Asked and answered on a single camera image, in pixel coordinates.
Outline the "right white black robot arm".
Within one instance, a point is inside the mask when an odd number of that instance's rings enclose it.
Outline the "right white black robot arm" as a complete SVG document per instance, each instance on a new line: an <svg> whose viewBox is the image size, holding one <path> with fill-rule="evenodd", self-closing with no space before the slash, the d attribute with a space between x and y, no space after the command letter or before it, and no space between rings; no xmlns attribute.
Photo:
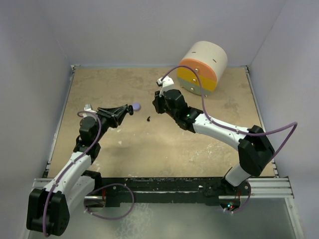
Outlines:
<svg viewBox="0 0 319 239"><path fill-rule="evenodd" d="M245 128L209 119L202 110L188 106L179 90L156 91L153 105L158 114L168 114L181 129L212 137L238 152L239 163L226 173L221 184L227 195L238 191L249 177L260 176L275 153L268 138L259 136L264 133L259 126Z"/></svg>

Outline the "purple earbud charging case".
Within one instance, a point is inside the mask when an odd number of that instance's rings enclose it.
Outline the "purple earbud charging case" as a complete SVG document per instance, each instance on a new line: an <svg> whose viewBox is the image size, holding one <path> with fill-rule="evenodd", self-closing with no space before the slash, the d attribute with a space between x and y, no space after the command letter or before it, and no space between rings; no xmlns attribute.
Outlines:
<svg viewBox="0 0 319 239"><path fill-rule="evenodd" d="M139 103L132 103L132 107L134 111L139 111L141 109L141 105Z"/></svg>

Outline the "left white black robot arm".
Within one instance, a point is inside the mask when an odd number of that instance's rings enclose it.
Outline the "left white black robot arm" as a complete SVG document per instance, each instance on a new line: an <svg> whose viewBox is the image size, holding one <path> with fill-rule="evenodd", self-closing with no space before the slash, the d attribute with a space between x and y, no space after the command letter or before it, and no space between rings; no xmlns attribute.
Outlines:
<svg viewBox="0 0 319 239"><path fill-rule="evenodd" d="M70 220L71 212L90 193L101 193L103 184L98 173L88 171L97 158L99 140L110 128L121 125L126 114L133 115L131 105L92 110L86 105L78 112L81 118L79 135L73 152L57 175L41 189L32 189L28 198L26 228L50 235L62 235Z"/></svg>

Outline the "black earbud charging case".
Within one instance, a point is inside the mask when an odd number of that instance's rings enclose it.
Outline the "black earbud charging case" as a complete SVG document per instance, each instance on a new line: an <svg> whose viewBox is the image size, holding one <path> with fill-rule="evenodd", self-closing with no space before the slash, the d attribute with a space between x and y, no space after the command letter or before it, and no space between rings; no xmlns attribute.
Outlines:
<svg viewBox="0 0 319 239"><path fill-rule="evenodd" d="M129 115L133 115L134 114L134 109L133 109L133 106L132 105L128 105L128 113Z"/></svg>

